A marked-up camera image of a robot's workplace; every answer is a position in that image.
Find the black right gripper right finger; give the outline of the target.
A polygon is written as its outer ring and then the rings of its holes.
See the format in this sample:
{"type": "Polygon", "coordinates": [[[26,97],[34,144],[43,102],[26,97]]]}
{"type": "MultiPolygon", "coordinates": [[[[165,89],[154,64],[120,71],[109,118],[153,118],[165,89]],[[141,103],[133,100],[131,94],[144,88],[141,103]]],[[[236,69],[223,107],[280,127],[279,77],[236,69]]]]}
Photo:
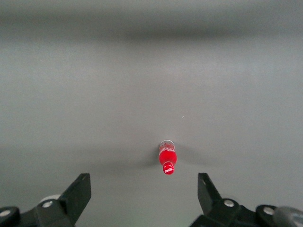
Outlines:
{"type": "Polygon", "coordinates": [[[198,174],[197,196],[203,214],[192,227],[255,227],[255,213],[233,199],[222,198],[207,173],[198,174]]]}

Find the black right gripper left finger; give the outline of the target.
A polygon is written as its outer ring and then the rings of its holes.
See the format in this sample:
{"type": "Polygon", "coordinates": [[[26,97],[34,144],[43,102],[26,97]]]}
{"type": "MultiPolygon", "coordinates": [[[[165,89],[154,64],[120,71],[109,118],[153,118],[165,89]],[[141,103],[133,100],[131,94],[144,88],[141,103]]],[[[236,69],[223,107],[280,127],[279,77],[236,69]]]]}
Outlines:
{"type": "Polygon", "coordinates": [[[21,214],[22,227],[73,227],[91,198],[90,174],[80,174],[57,199],[21,214]]]}

